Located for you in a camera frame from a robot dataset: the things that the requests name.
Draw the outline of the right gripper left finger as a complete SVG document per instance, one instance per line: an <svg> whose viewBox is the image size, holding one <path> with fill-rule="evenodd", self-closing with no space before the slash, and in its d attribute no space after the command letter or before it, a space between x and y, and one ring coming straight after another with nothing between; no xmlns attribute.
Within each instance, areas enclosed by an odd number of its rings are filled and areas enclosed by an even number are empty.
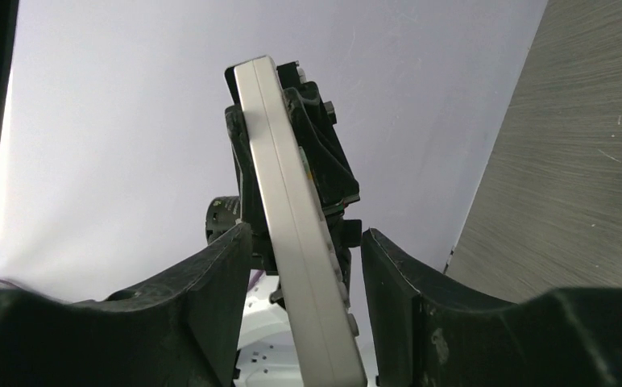
<svg viewBox="0 0 622 387"><path fill-rule="evenodd" d="M0 386L229 386L250 269L241 223L96 302L0 282Z"/></svg>

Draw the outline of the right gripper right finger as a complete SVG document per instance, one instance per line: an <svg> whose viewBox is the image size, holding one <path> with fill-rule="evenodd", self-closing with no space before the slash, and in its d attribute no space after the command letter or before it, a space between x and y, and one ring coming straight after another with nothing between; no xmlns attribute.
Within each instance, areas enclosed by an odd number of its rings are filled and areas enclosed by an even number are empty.
<svg viewBox="0 0 622 387"><path fill-rule="evenodd" d="M559 288L515 304L376 229L361 255L382 386L622 386L622 289Z"/></svg>

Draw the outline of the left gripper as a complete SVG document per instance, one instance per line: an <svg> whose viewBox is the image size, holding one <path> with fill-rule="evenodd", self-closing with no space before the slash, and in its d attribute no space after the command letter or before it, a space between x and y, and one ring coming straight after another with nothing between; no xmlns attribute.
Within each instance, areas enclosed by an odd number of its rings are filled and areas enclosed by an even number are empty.
<svg viewBox="0 0 622 387"><path fill-rule="evenodd" d="M350 248L360 245L362 223L358 219L344 219L346 206L360 200L356 180L340 144L334 124L337 123L334 105L325 102L314 81L303 81L296 62L276 66L284 91L288 115L298 146L308 161L321 208L326 215L326 226L339 264L350 264ZM252 268L275 268L276 260L268 234L267 222L252 158L247 125L240 103L234 75L234 65L227 68L224 77L233 105L225 110L226 129L234 155L239 196L215 198L205 217L205 234L212 243L237 221L248 223L252 229Z"/></svg>

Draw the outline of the white air conditioner remote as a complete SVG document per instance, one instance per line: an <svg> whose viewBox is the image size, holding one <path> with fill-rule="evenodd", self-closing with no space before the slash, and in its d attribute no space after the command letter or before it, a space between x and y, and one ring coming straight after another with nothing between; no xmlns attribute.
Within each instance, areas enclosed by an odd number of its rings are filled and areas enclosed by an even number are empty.
<svg viewBox="0 0 622 387"><path fill-rule="evenodd" d="M365 386L354 316L270 56L234 67L256 180L306 386Z"/></svg>

